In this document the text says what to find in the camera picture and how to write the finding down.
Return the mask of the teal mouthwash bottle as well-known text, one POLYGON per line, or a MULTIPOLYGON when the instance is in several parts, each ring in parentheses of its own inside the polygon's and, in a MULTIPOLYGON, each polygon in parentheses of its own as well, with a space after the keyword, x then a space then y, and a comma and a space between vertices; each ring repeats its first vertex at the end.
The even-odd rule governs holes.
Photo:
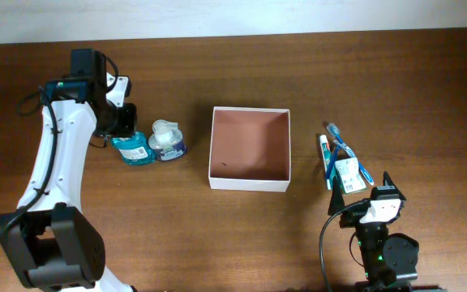
POLYGON ((137 131, 129 138, 112 138, 111 145, 121 153, 122 160, 128 165, 147 165, 156 160, 143 132, 137 131))

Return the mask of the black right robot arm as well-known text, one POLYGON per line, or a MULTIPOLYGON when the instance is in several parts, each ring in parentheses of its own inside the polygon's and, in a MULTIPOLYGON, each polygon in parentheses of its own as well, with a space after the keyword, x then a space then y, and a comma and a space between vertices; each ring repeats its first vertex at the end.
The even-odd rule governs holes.
POLYGON ((328 281, 323 256, 323 237, 329 224, 340 219, 342 229, 353 228, 351 239, 357 239, 362 256, 366 280, 355 284, 356 291, 443 291, 437 285, 414 286, 418 279, 417 264, 419 243, 402 234, 389 232, 388 226, 401 216, 405 196, 383 173, 383 184, 374 187, 368 198, 346 204, 338 178, 332 180, 332 197, 328 207, 328 220, 319 236, 320 268, 327 290, 328 281))

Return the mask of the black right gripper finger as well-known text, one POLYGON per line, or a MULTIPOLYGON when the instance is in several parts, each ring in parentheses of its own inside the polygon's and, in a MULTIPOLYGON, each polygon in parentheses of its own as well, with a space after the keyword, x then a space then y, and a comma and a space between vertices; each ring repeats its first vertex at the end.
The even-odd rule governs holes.
POLYGON ((396 184, 392 181, 390 174, 387 171, 383 172, 383 186, 389 189, 397 189, 396 184))
POLYGON ((328 206, 328 215, 333 216, 345 208, 345 201, 339 187, 332 187, 332 196, 328 206))

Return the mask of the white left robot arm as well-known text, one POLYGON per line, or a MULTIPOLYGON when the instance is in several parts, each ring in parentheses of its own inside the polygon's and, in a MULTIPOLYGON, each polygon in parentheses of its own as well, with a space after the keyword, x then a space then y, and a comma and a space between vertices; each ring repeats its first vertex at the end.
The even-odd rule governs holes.
POLYGON ((16 210, 0 214, 0 246, 21 285, 42 291, 133 291, 106 266, 105 244, 83 215, 81 182, 92 137, 130 138, 130 80, 94 49, 71 51, 71 70, 38 88, 41 141, 16 210))

